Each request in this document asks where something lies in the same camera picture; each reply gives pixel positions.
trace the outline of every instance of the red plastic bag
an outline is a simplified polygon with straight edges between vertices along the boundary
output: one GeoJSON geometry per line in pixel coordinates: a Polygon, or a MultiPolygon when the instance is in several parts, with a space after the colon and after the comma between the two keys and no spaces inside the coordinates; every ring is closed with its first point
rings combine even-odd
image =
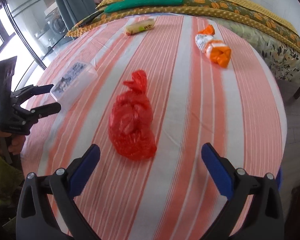
{"type": "Polygon", "coordinates": [[[147,76],[143,70],[132,73],[123,84],[130,90],[117,96],[109,117],[109,137],[120,155],[131,160],[154,156],[157,147],[151,131],[153,112],[146,97],[147,76]]]}

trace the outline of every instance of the bed leg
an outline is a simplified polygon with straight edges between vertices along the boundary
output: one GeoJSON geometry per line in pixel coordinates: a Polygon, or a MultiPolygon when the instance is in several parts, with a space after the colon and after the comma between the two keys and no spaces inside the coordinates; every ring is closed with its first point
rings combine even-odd
{"type": "Polygon", "coordinates": [[[298,99],[300,97],[300,87],[298,88],[297,92],[293,95],[294,99],[298,99]]]}

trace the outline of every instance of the clear plastic box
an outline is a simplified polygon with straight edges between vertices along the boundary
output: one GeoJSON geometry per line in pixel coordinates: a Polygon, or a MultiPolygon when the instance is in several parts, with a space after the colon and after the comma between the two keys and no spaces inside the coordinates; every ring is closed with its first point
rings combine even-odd
{"type": "Polygon", "coordinates": [[[78,61],[52,87],[50,94],[61,104],[61,109],[68,111],[82,91],[98,77],[92,64],[78,61]]]}

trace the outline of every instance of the orange and white package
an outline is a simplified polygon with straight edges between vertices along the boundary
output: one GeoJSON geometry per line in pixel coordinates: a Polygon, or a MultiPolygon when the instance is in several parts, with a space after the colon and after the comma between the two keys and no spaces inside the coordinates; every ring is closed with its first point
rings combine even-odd
{"type": "Polygon", "coordinates": [[[226,68],[231,59],[231,49],[223,41],[214,39],[214,28],[209,25],[195,36],[197,47],[208,59],[226,68]]]}

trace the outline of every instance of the striped bedsheet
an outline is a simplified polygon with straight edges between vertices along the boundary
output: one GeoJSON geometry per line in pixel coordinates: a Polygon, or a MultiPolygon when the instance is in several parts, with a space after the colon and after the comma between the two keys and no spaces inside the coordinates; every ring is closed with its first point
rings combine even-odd
{"type": "MultiPolygon", "coordinates": [[[[95,143],[100,162],[75,202],[103,240],[198,240],[226,202],[200,158],[201,146],[212,143],[234,167],[251,175],[276,175],[287,133],[283,102],[265,62],[230,30],[202,18],[162,15],[155,16],[152,30],[123,34],[125,24],[148,17],[101,25],[51,63],[38,85],[56,83],[76,61],[92,63],[98,79],[68,112],[32,127],[22,166],[25,174],[52,174],[95,143]],[[195,45],[195,35],[208,24],[232,49],[227,69],[211,64],[195,45]],[[115,98],[126,90],[122,82],[137,69],[148,75],[158,147],[155,158],[142,162],[117,154],[107,134],[115,98]]],[[[41,95],[31,98],[27,108],[52,102],[50,95],[41,95]]]]}

